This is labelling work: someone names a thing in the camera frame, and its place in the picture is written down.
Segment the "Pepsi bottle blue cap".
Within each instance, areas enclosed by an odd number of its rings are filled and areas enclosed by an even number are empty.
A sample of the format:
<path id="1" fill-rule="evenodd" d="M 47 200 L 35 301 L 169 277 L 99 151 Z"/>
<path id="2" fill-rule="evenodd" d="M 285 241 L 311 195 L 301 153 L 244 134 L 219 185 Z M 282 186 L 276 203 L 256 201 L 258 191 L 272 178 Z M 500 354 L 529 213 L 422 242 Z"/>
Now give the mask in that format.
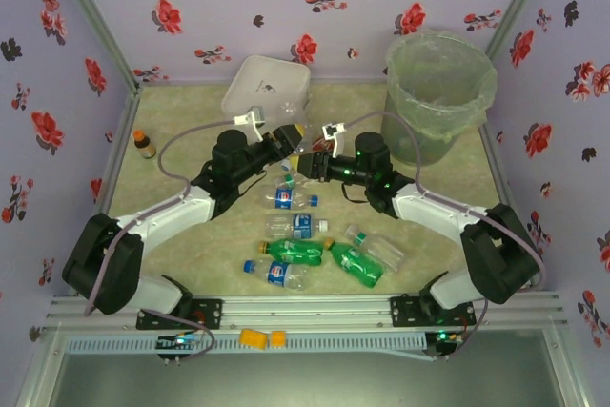
<path id="1" fill-rule="evenodd" d="M 305 288 L 307 270 L 300 265 L 272 259 L 250 259 L 244 262 L 243 272 L 284 289 L 301 291 Z"/>
<path id="2" fill-rule="evenodd" d="M 316 194 L 301 193 L 296 189 L 266 186 L 260 192 L 257 202 L 266 209 L 296 211 L 316 208 L 319 197 Z"/>

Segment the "blue label bottle white cap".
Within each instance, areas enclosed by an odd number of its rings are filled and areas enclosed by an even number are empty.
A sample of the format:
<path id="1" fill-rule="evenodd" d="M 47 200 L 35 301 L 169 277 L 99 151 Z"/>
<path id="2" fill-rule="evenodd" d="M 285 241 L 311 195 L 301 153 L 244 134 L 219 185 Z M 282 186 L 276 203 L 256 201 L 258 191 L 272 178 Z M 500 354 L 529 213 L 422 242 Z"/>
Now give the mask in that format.
<path id="1" fill-rule="evenodd" d="M 269 238 L 311 239 L 317 233 L 329 231 L 327 219 L 312 214 L 268 214 L 265 235 Z"/>

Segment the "clear bottle green cap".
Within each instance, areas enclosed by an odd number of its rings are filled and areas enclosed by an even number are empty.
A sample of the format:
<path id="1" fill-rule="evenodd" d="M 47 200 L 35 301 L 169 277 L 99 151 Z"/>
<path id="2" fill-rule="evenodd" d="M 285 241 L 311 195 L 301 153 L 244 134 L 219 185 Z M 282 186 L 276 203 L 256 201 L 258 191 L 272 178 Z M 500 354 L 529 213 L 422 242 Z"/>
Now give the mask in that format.
<path id="1" fill-rule="evenodd" d="M 345 231 L 346 237 L 364 254 L 372 257 L 390 273 L 397 273 L 406 259 L 406 254 L 380 234 L 362 231 L 356 224 Z"/>

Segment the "green bottle yellow cap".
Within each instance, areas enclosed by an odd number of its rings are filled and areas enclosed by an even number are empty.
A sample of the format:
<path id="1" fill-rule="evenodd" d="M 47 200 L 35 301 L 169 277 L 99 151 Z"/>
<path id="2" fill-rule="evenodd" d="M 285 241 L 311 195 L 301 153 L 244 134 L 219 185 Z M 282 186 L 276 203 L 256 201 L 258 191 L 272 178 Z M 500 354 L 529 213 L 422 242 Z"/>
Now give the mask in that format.
<path id="1" fill-rule="evenodd" d="M 324 246 L 307 239 L 260 241 L 258 250 L 274 261 L 316 267 L 322 263 Z"/>

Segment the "green bottle orange cap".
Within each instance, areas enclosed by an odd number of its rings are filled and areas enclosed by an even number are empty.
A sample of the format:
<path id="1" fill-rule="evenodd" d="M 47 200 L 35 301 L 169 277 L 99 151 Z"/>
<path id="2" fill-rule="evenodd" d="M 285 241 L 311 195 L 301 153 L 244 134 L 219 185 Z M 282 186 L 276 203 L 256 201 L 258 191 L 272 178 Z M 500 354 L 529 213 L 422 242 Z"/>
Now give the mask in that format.
<path id="1" fill-rule="evenodd" d="M 374 288 L 384 274 L 380 264 L 353 245 L 337 242 L 333 238 L 327 238 L 323 245 L 343 272 L 367 288 Z"/>

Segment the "white zip case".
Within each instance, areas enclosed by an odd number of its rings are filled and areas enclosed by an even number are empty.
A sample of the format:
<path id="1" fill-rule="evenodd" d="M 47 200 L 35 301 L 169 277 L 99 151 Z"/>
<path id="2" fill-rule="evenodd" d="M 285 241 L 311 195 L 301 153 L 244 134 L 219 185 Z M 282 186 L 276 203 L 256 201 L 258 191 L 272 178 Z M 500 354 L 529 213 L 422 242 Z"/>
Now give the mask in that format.
<path id="1" fill-rule="evenodd" d="M 306 111 L 310 98 L 310 70 L 302 64 L 252 55 L 244 60 L 221 103 L 228 119 L 262 108 L 262 134 L 277 127 L 275 108 L 281 102 L 299 102 Z"/>

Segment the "small brown bottle orange cap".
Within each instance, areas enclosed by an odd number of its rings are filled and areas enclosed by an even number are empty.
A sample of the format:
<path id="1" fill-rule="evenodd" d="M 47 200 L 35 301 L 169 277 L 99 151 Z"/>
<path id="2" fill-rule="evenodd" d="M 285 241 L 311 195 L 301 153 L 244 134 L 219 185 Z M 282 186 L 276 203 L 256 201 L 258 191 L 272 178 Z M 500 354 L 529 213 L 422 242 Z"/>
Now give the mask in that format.
<path id="1" fill-rule="evenodd" d="M 140 155 L 145 159 L 152 159 L 156 156 L 156 147 L 151 139 L 141 130 L 132 132 L 133 144 Z"/>

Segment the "large yellow block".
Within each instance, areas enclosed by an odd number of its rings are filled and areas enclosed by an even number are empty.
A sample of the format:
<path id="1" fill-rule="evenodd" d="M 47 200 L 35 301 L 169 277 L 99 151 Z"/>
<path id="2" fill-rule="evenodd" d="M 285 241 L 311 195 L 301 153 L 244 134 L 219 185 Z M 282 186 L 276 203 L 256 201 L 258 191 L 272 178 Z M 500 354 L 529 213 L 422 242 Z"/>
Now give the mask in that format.
<path id="1" fill-rule="evenodd" d="M 268 345 L 268 335 L 252 329 L 242 329 L 238 342 L 246 347 L 265 350 Z"/>

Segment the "aluminium table side rail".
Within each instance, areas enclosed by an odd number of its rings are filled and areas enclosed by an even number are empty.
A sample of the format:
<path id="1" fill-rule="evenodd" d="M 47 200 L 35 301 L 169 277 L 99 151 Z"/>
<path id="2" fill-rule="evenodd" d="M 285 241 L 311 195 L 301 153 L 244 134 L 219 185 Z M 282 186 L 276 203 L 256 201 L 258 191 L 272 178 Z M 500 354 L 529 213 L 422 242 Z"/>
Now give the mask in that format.
<path id="1" fill-rule="evenodd" d="M 102 177 L 100 191 L 94 204 L 93 212 L 106 213 L 112 205 L 112 199 L 120 174 L 121 166 L 128 147 L 129 139 L 139 102 L 142 88 L 137 86 L 126 99 L 125 109 L 122 112 L 119 125 L 114 134 L 111 155 Z"/>
<path id="2" fill-rule="evenodd" d="M 485 150 L 491 174 L 494 179 L 498 198 L 502 203 L 509 205 L 516 212 L 516 214 L 518 214 L 519 212 L 517 204 L 510 189 L 509 181 L 501 162 L 498 146 L 496 144 L 495 137 L 493 136 L 493 132 L 487 123 L 479 127 L 478 132 Z M 529 248 L 527 249 L 528 254 L 535 261 L 539 268 L 539 272 L 535 274 L 526 283 L 526 286 L 521 288 L 519 291 L 521 293 L 541 291 L 546 281 L 546 266 L 540 258 L 537 247 L 533 244 L 533 241 L 529 235 L 526 236 L 525 241 L 529 244 Z"/>

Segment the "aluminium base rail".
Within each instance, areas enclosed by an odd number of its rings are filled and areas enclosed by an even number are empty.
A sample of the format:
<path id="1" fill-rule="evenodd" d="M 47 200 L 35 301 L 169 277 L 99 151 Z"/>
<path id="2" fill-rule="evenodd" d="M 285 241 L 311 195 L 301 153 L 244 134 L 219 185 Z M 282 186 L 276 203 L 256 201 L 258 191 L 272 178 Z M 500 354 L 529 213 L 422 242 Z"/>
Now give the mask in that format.
<path id="1" fill-rule="evenodd" d="M 400 330 L 520 330 L 565 327 L 567 314 L 555 293 L 526 293 L 503 305 L 463 306 L 434 324 L 412 298 L 391 295 L 268 295 L 205 298 L 198 306 L 206 324 L 216 330 L 382 332 Z"/>

